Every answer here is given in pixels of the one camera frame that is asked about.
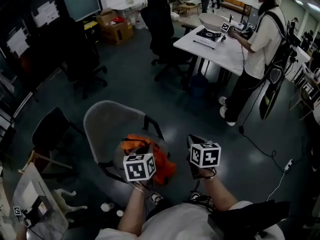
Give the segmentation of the beige upholstered chair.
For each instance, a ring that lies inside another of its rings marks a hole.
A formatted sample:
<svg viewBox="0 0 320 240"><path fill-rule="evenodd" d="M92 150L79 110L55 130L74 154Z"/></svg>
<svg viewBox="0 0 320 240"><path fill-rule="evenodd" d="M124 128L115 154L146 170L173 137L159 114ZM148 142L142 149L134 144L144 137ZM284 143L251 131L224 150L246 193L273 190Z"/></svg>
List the beige upholstered chair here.
<svg viewBox="0 0 320 240"><path fill-rule="evenodd" d="M83 119L84 131L95 163L114 180L127 183L121 143L129 134L154 141L169 158L159 124L144 112L123 104L103 100L92 105Z"/></svg>

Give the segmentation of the black chest rig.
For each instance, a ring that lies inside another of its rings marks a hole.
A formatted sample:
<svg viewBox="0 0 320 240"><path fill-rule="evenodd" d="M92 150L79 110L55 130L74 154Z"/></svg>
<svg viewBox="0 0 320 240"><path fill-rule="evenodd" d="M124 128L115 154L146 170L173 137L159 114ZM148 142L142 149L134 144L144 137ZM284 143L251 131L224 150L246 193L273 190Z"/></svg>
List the black chest rig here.
<svg viewBox="0 0 320 240"><path fill-rule="evenodd" d="M207 222L221 240L256 240L260 233L286 219L290 214L289 201L268 200L243 208L212 211Z"/></svg>

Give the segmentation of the beige wok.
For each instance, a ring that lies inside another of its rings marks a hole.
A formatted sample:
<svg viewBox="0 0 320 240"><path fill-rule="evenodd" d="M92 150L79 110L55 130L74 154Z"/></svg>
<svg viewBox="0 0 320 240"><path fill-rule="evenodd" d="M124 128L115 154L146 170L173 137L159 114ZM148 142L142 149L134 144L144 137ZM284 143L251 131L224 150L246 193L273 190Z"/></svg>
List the beige wok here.
<svg viewBox="0 0 320 240"><path fill-rule="evenodd" d="M200 23L208 30L213 32L221 32L221 27L228 21L222 16L213 13L201 13L198 16Z"/></svg>

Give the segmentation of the person's shoe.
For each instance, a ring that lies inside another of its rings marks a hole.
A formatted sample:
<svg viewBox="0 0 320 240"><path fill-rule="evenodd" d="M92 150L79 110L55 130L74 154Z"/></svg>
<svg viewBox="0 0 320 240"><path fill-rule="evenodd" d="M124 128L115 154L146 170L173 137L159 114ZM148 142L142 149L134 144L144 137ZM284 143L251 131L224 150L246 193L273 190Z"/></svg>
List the person's shoe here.
<svg viewBox="0 0 320 240"><path fill-rule="evenodd" d="M157 206L159 204L159 202L163 201L164 198L157 192L152 192L150 195L149 195L149 198L150 198L150 201L155 205Z"/></svg>
<svg viewBox="0 0 320 240"><path fill-rule="evenodd" d="M203 196L203 194L202 194L201 192L195 190L195 191L192 191L192 192L191 192L191 195L190 195L190 197L189 197L189 200L190 200L190 201L195 201L197 198L199 198L199 197L201 197L201 196Z"/></svg>

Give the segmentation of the cardboard box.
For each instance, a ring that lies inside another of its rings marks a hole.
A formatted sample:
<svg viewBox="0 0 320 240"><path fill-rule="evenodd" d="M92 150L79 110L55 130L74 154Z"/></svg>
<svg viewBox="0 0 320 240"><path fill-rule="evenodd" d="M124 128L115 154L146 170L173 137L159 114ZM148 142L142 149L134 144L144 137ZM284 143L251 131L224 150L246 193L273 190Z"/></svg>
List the cardboard box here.
<svg viewBox="0 0 320 240"><path fill-rule="evenodd" d="M96 20L99 24L102 38L111 44L119 45L133 37L131 20L119 16L111 8L102 10Z"/></svg>

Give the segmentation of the cluster of white paper sheets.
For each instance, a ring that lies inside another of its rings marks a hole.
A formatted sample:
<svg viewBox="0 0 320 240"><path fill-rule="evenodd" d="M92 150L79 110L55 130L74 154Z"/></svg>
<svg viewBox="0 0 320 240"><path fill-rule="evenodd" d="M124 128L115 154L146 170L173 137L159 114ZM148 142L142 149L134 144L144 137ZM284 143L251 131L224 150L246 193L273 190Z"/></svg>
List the cluster of white paper sheets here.
<svg viewBox="0 0 320 240"><path fill-rule="evenodd" d="M37 9L37 15L31 13L32 18L38 28L49 25L60 17L56 3L46 2Z"/></svg>

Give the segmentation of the wooden coffee table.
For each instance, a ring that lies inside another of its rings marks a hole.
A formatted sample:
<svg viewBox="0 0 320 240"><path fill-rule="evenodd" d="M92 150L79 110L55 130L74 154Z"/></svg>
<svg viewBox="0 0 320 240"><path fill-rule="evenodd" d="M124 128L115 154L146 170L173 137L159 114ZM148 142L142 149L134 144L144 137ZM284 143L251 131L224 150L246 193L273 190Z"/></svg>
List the wooden coffee table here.
<svg viewBox="0 0 320 240"><path fill-rule="evenodd" d="M190 18L192 14L199 14L200 5L199 4L180 4L178 7L179 16Z"/></svg>

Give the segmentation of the white portable gas stove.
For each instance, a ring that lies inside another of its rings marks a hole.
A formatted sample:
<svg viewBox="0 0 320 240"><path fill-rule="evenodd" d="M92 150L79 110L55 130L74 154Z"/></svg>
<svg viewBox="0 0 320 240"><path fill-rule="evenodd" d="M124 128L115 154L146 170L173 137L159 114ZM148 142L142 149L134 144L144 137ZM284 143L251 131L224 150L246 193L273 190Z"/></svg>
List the white portable gas stove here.
<svg viewBox="0 0 320 240"><path fill-rule="evenodd" d="M203 28L195 34L193 41L205 45L214 50L225 39L225 34L221 32L215 32L207 28Z"/></svg>

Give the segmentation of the white table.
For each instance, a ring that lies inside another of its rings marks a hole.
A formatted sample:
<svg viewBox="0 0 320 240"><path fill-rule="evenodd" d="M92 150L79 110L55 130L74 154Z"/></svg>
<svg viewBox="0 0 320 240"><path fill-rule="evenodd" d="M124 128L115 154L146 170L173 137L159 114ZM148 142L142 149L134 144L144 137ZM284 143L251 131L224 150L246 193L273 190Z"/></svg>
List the white table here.
<svg viewBox="0 0 320 240"><path fill-rule="evenodd" d="M175 48L191 53L191 63L188 67L185 81L183 84L183 91L189 89L190 80L196 68L197 60L204 59L211 63L222 67L223 69L240 76L243 71L243 60L247 58L248 52L242 50L241 45L235 39L226 38L226 40L212 49L209 46L195 42L197 32L205 27L199 25L178 41L173 43Z"/></svg>

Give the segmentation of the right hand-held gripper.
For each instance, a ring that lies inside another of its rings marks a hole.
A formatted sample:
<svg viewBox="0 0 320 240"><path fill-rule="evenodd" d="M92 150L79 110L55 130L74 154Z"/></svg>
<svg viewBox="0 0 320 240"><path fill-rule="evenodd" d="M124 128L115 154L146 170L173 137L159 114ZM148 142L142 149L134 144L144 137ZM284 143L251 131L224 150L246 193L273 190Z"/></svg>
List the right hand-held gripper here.
<svg viewBox="0 0 320 240"><path fill-rule="evenodd" d="M212 179L216 176L216 167L220 165L221 147L218 143L200 136L189 134L187 136L188 161L192 178Z"/></svg>

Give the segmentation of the orange sofa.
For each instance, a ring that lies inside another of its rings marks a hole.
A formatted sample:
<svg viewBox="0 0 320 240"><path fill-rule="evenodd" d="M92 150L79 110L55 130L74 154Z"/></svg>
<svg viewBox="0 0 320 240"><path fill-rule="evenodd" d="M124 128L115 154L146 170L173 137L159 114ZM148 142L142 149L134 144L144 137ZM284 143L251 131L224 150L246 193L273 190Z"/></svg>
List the orange sofa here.
<svg viewBox="0 0 320 240"><path fill-rule="evenodd" d="M245 4L242 1L239 0L223 0L221 2L221 6L223 8L228 8L230 10L239 12L239 13L244 13L246 16L248 16L251 12L251 6L248 4Z"/></svg>

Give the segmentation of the person's left shoe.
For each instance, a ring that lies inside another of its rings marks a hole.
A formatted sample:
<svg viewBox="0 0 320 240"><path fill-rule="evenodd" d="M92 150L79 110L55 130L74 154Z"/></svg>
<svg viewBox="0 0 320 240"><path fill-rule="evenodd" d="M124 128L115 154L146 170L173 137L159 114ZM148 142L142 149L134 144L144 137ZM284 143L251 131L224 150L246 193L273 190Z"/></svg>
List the person's left shoe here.
<svg viewBox="0 0 320 240"><path fill-rule="evenodd" d="M149 195L149 198L150 198L150 201L155 205L157 206L159 204L159 202L163 201L164 198L157 192L152 192L150 195Z"/></svg>

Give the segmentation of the orange cloth bag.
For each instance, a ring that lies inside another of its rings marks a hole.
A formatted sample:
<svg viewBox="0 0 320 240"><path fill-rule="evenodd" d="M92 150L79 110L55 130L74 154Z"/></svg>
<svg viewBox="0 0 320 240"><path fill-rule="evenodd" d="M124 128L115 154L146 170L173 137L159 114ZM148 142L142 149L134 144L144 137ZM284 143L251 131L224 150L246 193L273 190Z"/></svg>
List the orange cloth bag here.
<svg viewBox="0 0 320 240"><path fill-rule="evenodd" d="M142 149L143 151L147 151L150 147L153 148L156 168L152 180L159 186L166 185L176 172L176 164L169 161L168 155L165 154L164 149L161 148L157 142L142 135L128 134L127 137L122 140L121 144L121 148L127 156L134 150Z"/></svg>

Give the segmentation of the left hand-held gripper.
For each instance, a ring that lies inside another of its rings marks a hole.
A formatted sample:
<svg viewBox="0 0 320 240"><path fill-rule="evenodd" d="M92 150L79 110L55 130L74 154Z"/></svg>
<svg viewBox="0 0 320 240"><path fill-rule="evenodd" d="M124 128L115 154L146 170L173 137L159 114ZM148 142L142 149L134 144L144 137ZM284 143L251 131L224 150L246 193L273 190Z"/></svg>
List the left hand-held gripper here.
<svg viewBox="0 0 320 240"><path fill-rule="evenodd" d="M123 155L123 169L129 183L137 183L149 189L156 173L154 147L152 145L134 148Z"/></svg>

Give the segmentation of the marble table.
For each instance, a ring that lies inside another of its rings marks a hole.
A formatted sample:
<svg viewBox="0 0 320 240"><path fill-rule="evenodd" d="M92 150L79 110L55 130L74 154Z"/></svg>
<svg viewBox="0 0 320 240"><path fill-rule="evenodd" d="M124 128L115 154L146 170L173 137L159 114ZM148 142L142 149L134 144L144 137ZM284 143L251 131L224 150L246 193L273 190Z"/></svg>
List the marble table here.
<svg viewBox="0 0 320 240"><path fill-rule="evenodd" d="M61 212L45 181L32 162L28 165L20 177L20 180L13 193L11 206L20 207L22 210L27 207L23 199L23 193L30 181L34 182L35 185L38 185L39 188L43 190L44 195L47 197L52 206L52 211L49 213L48 217L44 219L44 221L37 223L31 228L29 239L61 240L69 227L69 222Z"/></svg>

